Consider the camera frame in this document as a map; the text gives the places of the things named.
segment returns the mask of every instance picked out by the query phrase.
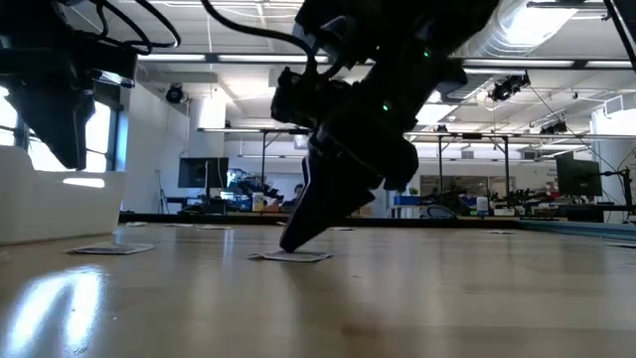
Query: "wall-mounted camera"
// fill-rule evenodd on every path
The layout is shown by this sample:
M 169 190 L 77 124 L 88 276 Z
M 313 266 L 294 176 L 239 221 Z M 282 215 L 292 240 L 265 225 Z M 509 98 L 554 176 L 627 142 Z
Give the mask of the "wall-mounted camera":
M 183 84 L 171 84 L 166 91 L 166 100 L 172 104 L 180 104 L 188 100 L 188 94 L 183 91 Z

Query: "monitor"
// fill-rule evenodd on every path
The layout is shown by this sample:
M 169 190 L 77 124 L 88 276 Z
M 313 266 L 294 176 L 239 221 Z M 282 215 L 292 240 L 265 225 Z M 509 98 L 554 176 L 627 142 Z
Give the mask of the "monitor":
M 595 161 L 556 159 L 558 190 L 563 195 L 602 196 L 600 166 Z
M 227 188 L 228 158 L 181 158 L 179 161 L 179 188 L 206 188 L 206 165 L 209 188 Z

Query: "metal pole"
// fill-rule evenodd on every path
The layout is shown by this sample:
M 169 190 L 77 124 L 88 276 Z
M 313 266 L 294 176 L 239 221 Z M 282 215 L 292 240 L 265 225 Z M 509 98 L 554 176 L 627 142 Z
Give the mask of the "metal pole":
M 443 179 L 443 174 L 442 174 L 442 169 L 441 169 L 441 153 L 442 153 L 442 148 L 441 148 L 441 135 L 437 137 L 437 148 L 438 148 L 438 158 L 439 159 L 439 191 L 438 193 L 443 193 L 444 191 L 444 179 Z
M 260 157 L 260 190 L 265 192 L 265 150 L 267 149 L 267 132 L 262 133 L 262 154 Z
M 506 162 L 506 197 L 510 205 L 510 160 L 508 158 L 508 137 L 504 137 L 504 161 Z

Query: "table surface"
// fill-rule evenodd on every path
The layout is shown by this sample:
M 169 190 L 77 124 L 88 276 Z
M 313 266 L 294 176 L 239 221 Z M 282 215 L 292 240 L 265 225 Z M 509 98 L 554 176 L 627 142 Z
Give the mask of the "table surface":
M 636 254 L 518 231 L 326 232 L 319 264 L 253 262 L 279 227 L 121 228 L 0 248 L 1 357 L 634 357 Z M 104 240 L 132 256 L 69 256 Z

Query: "ceiling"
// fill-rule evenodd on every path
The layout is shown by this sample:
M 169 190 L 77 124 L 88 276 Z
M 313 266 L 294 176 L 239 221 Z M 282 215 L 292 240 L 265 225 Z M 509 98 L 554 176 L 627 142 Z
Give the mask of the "ceiling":
M 170 41 L 169 33 L 134 1 L 111 0 L 133 19 L 155 41 Z M 286 43 L 231 31 L 210 18 L 198 1 L 151 1 L 177 28 L 183 38 L 178 53 L 264 53 L 298 54 Z M 214 4 L 231 20 L 253 27 L 291 33 L 293 17 L 301 0 L 216 1 Z M 87 31 L 99 29 L 99 20 L 92 4 L 85 2 L 66 11 L 70 22 Z M 599 19 L 605 12 L 579 11 L 551 39 L 543 43 L 530 57 L 544 58 L 608 58 L 624 59 L 625 50 L 611 21 Z M 133 33 L 113 16 L 107 16 L 112 35 L 119 39 L 134 39 Z M 273 88 L 270 74 L 280 71 L 278 65 L 224 64 L 160 64 L 144 63 L 140 75 L 148 86 L 164 88 L 168 83 L 184 82 L 191 97 L 209 96 L 214 86 L 228 95 L 228 120 L 233 126 L 273 125 L 269 105 Z M 347 81 L 361 79 L 368 68 L 355 68 L 340 74 Z M 533 88 L 550 107 L 548 109 L 530 89 L 524 89 L 513 101 L 498 103 L 485 98 L 488 85 L 466 98 L 444 123 L 451 131 L 524 131 L 538 132 L 542 118 L 551 110 L 564 110 L 568 126 L 574 131 L 589 128 L 589 111 L 601 105 L 601 99 L 611 98 L 620 90 L 636 90 L 636 76 L 631 71 L 529 71 Z M 179 78 L 196 78 L 186 83 Z M 428 130 L 421 125 L 416 130 Z

